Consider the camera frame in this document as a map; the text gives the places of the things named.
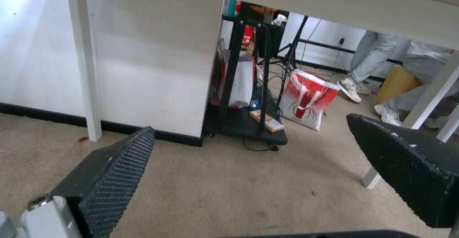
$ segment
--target white table leg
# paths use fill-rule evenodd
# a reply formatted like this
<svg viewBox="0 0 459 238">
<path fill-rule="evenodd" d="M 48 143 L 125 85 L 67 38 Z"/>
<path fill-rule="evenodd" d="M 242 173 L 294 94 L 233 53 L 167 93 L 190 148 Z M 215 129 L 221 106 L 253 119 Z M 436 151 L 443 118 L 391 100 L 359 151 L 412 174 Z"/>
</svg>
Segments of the white table leg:
<svg viewBox="0 0 459 238">
<path fill-rule="evenodd" d="M 87 0 L 68 0 L 89 140 L 102 136 Z"/>
<path fill-rule="evenodd" d="M 365 174 L 365 177 L 362 179 L 362 184 L 367 188 L 372 190 L 376 184 L 381 179 L 381 175 L 371 167 L 370 170 Z"/>
<path fill-rule="evenodd" d="M 459 105 L 451 112 L 448 123 L 438 132 L 436 138 L 446 143 L 454 131 L 459 127 Z"/>
<path fill-rule="evenodd" d="M 453 57 L 446 62 L 443 69 L 435 76 L 429 88 L 427 88 L 416 106 L 408 114 L 408 117 L 403 121 L 402 127 L 415 130 L 419 129 L 458 78 L 459 53 L 455 52 Z M 368 189 L 373 189 L 380 179 L 381 176 L 372 167 L 362 179 L 362 182 Z"/>
</svg>

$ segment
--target grey sweatpants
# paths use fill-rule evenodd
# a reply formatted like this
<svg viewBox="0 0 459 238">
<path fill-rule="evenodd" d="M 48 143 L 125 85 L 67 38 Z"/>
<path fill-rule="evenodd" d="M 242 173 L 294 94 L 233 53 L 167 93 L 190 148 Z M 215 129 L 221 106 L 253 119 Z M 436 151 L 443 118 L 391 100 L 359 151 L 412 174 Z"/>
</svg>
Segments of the grey sweatpants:
<svg viewBox="0 0 459 238">
<path fill-rule="evenodd" d="M 402 40 L 394 35 L 367 31 L 352 57 L 349 76 L 357 83 L 368 78 L 375 69 L 384 65 Z"/>
<path fill-rule="evenodd" d="M 384 102 L 384 104 L 389 106 L 392 110 L 411 111 L 443 66 L 444 63 L 429 56 L 408 55 L 403 61 L 403 68 L 418 77 L 423 85 L 392 97 Z M 446 93 L 445 97 L 452 96 L 458 91 L 459 81 L 456 81 Z"/>
</svg>

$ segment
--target shoe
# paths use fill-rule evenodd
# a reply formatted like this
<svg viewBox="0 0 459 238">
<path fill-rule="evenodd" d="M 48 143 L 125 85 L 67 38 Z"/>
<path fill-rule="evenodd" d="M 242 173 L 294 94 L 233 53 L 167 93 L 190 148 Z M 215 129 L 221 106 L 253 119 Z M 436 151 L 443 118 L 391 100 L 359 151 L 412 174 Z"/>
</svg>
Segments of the shoe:
<svg viewBox="0 0 459 238">
<path fill-rule="evenodd" d="M 440 116 L 438 118 L 430 118 L 428 117 L 424 122 L 424 125 L 430 129 L 436 130 L 443 128 L 444 125 L 448 122 L 449 117 L 447 116 Z"/>
<path fill-rule="evenodd" d="M 389 107 L 385 106 L 384 104 L 378 104 L 374 106 L 374 111 L 381 116 L 382 122 L 400 126 L 402 122 L 398 117 L 398 112 L 390 109 Z"/>
<path fill-rule="evenodd" d="M 370 88 L 368 88 L 364 82 L 360 82 L 359 84 L 357 84 L 356 91 L 357 93 L 363 94 L 363 95 L 369 95 L 372 92 Z"/>
<path fill-rule="evenodd" d="M 353 102 L 360 103 L 362 98 L 357 94 L 357 84 L 351 78 L 344 78 L 338 81 L 341 91 Z"/>
</svg>

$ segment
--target black baseboard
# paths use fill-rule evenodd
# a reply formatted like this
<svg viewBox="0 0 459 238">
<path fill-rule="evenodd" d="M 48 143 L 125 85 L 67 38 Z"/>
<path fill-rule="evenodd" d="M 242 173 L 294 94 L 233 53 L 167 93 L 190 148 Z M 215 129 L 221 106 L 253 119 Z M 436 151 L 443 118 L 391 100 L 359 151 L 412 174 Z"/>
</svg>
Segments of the black baseboard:
<svg viewBox="0 0 459 238">
<path fill-rule="evenodd" d="M 279 58 L 281 60 L 284 59 L 284 57 L 280 57 L 280 56 L 277 56 L 276 58 Z M 325 69 L 325 70 L 333 71 L 333 72 L 336 72 L 336 73 L 347 74 L 347 70 L 344 70 L 344 69 L 341 69 L 341 68 L 335 68 L 335 67 L 331 67 L 331 66 L 320 65 L 320 64 L 316 64 L 316 63 L 303 61 L 303 60 L 295 60 L 295 63 L 301 64 L 301 65 L 305 65 L 305 66 L 311 66 L 313 68 Z M 380 78 L 378 76 L 369 76 L 368 78 L 372 79 L 372 80 L 376 80 L 376 81 L 381 81 L 381 82 L 385 80 L 385 78 Z"/>
<path fill-rule="evenodd" d="M 52 122 L 64 123 L 64 124 L 69 124 L 69 125 L 74 125 L 74 126 L 79 126 L 79 127 L 86 127 L 85 117 L 68 115 L 68 114 L 59 113 L 59 112 L 50 112 L 50 111 L 39 110 L 39 109 L 34 109 L 34 108 L 29 108 L 29 107 L 24 107 L 24 106 L 6 104 L 6 103 L 0 103 L 0 113 L 13 114 L 17 116 L 26 116 L 26 117 L 35 118 L 35 119 L 48 120 Z M 122 134 L 128 134 L 128 135 L 141 129 L 141 127 L 124 125 L 124 124 L 109 122 L 105 120 L 100 121 L 100 124 L 102 126 L 102 130 L 117 132 L 117 133 L 122 133 Z M 198 138 L 198 137 L 182 135 L 182 134 L 172 133 L 172 132 L 167 132 L 167 131 L 162 131 L 162 130 L 155 130 L 155 137 L 158 140 L 165 140 L 165 141 L 180 143 L 184 145 L 192 145 L 192 146 L 202 146 L 202 139 L 203 139 L 202 136 Z"/>
</svg>

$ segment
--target cart wheel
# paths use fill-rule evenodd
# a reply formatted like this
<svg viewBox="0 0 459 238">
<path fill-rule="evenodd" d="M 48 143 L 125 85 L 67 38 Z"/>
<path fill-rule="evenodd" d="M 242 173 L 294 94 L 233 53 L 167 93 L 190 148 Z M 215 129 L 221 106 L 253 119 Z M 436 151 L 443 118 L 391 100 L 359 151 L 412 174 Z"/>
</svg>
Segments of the cart wheel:
<svg viewBox="0 0 459 238">
<path fill-rule="evenodd" d="M 270 148 L 271 151 L 279 151 L 279 147 L 277 145 L 274 145 L 274 144 L 270 144 L 269 148 Z"/>
</svg>

